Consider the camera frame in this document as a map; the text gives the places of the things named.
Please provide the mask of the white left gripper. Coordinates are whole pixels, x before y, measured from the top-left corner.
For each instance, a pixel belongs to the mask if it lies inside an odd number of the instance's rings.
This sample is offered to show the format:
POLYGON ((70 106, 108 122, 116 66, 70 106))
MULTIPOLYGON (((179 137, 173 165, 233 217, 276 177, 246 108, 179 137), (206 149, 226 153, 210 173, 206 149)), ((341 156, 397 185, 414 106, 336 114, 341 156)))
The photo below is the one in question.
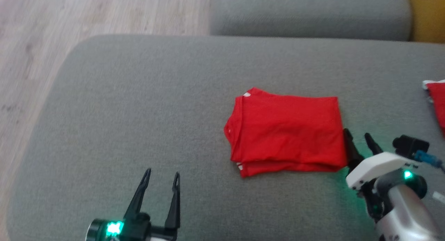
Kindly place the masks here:
MULTIPOLYGON (((145 191, 148 187, 151 177, 151 168, 146 169, 140 183, 132 197, 131 202, 124 214, 124 220, 135 220, 140 214, 140 208, 143 203, 145 191)), ((181 206, 180 206, 180 174, 176 172, 172 184, 172 199, 169 213, 165 220, 164 227, 151 226, 149 231, 149 241, 176 241, 178 230, 181 225, 181 206)))

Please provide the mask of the red shorts white stripes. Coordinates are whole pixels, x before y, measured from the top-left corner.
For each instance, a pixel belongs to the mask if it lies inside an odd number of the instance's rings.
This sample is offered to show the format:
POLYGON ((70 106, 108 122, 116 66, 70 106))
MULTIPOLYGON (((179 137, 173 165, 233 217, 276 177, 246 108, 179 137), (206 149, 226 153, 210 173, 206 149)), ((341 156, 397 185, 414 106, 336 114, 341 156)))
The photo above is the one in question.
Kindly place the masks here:
POLYGON ((440 131, 445 138, 445 79, 439 81, 424 80, 422 88, 428 93, 440 131))

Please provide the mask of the large grey sofa seat cushion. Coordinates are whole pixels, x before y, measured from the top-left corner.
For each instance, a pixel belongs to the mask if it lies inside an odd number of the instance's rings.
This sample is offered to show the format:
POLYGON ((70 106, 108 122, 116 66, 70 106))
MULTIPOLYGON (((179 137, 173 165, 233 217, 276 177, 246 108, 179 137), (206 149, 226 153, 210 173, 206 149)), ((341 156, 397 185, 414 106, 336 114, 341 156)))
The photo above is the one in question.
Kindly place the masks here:
POLYGON ((402 134, 445 139, 423 80, 445 79, 445 45, 380 40, 101 35, 68 54, 40 113, 7 213, 11 241, 84 241, 120 219, 147 168, 143 211, 163 225, 176 172, 182 241, 376 241, 337 173, 242 179, 224 125, 251 87, 337 96, 363 155, 402 134))

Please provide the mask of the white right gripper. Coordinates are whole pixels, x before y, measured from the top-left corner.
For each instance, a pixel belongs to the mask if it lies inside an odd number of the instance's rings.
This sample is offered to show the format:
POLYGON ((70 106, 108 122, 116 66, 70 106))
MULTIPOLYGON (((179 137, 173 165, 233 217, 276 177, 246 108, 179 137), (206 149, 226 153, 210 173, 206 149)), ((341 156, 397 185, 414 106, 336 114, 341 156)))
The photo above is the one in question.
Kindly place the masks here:
POLYGON ((383 151, 383 149, 372 138, 369 132, 364 134, 366 144, 372 152, 372 157, 364 158, 357 150, 353 136, 349 129, 343 129, 343 137, 346 150, 347 167, 349 173, 346 183, 350 189, 360 190, 366 182, 391 173, 393 171, 413 168, 418 162, 399 154, 383 151))

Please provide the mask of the red jersey shirt white sleeves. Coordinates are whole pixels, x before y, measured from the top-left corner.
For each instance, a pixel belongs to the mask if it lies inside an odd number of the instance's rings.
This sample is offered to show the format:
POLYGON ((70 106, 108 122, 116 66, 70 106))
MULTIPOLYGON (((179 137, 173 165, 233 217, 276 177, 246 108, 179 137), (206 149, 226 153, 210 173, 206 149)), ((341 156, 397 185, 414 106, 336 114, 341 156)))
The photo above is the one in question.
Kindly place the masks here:
POLYGON ((276 95, 253 87, 235 98, 224 134, 242 178, 337 172, 347 165, 338 97, 276 95))

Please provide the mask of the small grey sofa cushion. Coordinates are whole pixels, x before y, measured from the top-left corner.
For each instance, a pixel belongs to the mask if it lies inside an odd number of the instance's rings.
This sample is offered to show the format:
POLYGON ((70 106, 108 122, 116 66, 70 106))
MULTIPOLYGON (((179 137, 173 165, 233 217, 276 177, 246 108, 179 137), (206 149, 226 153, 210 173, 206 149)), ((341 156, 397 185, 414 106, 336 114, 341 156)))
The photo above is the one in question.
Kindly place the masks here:
POLYGON ((212 35, 407 41, 409 0, 210 0, 212 35))

